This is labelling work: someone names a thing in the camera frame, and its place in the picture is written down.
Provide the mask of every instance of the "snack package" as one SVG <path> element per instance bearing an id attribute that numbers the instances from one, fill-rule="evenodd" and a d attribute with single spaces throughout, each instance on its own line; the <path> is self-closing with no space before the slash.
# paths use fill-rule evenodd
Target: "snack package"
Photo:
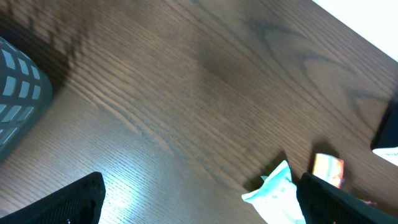
<path id="1" fill-rule="evenodd" d="M 251 203 L 268 224 L 304 224 L 305 219 L 297 201 L 297 187 L 287 161 L 283 161 L 270 176 L 262 176 L 260 189 L 243 194 L 242 199 Z"/>
<path id="2" fill-rule="evenodd" d="M 340 188 L 343 182 L 344 161 L 333 156 L 317 153 L 312 174 Z"/>

